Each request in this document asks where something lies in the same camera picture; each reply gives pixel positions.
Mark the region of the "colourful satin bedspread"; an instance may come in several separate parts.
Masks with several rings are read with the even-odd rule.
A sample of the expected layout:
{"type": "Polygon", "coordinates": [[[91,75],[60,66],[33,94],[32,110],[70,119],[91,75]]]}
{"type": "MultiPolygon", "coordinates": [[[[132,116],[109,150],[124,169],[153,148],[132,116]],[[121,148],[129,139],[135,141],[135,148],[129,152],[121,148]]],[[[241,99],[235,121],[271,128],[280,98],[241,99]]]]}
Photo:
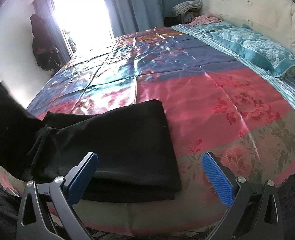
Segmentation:
{"type": "Polygon", "coordinates": [[[102,114],[152,99],[165,110],[182,191],[161,202],[81,202],[77,211],[90,228],[129,236],[205,229],[226,209],[202,170],[207,150],[252,182],[281,184],[295,173],[295,86],[183,28],[125,35],[96,56],[72,60],[28,111],[40,119],[102,114]]]}

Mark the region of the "cream padded headboard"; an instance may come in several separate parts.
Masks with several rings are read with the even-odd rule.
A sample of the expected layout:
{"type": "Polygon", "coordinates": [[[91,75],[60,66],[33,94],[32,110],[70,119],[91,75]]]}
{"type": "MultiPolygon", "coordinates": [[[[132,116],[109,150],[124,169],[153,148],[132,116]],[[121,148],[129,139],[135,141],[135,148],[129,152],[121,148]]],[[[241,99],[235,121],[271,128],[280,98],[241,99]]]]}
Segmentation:
{"type": "Polygon", "coordinates": [[[292,0],[209,0],[208,11],[233,25],[248,25],[295,53],[292,0]]]}

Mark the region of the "dark clothes hanging on wall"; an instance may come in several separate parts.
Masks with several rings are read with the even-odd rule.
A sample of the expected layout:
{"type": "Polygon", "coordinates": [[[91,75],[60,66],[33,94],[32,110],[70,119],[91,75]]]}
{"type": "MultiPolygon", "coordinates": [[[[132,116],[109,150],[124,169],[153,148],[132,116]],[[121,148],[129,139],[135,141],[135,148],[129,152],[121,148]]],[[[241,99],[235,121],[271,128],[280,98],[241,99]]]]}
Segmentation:
{"type": "Polygon", "coordinates": [[[56,74],[61,69],[59,50],[56,48],[49,36],[46,22],[37,14],[30,16],[33,33],[32,50],[36,63],[45,71],[56,74]]]}

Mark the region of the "black pants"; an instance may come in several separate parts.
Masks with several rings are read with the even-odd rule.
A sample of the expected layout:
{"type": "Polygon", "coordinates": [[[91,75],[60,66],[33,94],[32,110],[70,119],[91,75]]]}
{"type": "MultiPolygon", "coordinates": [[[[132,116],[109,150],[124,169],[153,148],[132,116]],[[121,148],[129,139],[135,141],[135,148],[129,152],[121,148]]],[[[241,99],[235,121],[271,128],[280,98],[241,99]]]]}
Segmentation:
{"type": "Polygon", "coordinates": [[[21,180],[49,183],[88,152],[98,169],[84,200],[139,203],[175,198],[177,160],[163,105],[150,100],[98,115],[26,111],[0,84],[0,165],[21,180]]]}

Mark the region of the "blue curtain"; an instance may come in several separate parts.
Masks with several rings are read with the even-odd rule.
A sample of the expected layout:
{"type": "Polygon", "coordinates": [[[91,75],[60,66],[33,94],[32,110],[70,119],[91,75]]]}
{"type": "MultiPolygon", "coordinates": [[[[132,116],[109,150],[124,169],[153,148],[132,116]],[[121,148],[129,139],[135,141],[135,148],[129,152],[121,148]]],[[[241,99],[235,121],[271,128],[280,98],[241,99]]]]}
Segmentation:
{"type": "Polygon", "coordinates": [[[172,8],[192,0],[104,0],[115,37],[162,27],[172,8]]]}

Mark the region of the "teal floral pillow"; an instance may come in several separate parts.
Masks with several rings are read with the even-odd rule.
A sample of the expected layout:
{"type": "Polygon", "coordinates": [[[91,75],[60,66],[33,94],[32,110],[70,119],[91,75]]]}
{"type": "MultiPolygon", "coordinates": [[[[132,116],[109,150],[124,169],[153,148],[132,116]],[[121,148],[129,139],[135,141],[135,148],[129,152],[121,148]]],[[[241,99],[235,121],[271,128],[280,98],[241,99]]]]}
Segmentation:
{"type": "Polygon", "coordinates": [[[282,78],[295,76],[295,53],[252,29],[234,27],[211,33],[213,39],[243,59],[282,78]]]}

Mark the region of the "grey knitted blanket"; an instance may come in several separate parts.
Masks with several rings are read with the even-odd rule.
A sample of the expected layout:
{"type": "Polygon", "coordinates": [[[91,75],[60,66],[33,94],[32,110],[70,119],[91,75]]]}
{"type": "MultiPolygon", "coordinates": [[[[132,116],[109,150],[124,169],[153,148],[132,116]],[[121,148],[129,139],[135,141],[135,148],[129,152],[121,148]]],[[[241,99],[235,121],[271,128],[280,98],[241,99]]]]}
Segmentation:
{"type": "Polygon", "coordinates": [[[202,8],[202,6],[203,6],[202,0],[186,1],[186,2],[179,3],[178,5],[175,5],[172,8],[172,11],[176,16],[179,16],[179,15],[184,15],[190,10],[199,11],[202,8]]]}

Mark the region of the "pink pillow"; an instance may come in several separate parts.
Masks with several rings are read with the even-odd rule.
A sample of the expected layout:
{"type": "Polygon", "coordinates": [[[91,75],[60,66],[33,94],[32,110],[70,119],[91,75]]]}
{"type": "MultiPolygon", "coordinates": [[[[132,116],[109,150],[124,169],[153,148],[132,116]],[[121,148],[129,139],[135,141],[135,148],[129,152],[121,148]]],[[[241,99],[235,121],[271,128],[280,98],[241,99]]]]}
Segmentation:
{"type": "Polygon", "coordinates": [[[215,15],[213,15],[213,14],[205,14],[205,15],[195,17],[187,25],[190,26],[190,27],[193,27],[193,26],[198,25],[198,24],[205,25],[205,24],[218,23],[218,22],[221,22],[221,20],[219,18],[217,18],[215,15]]]}

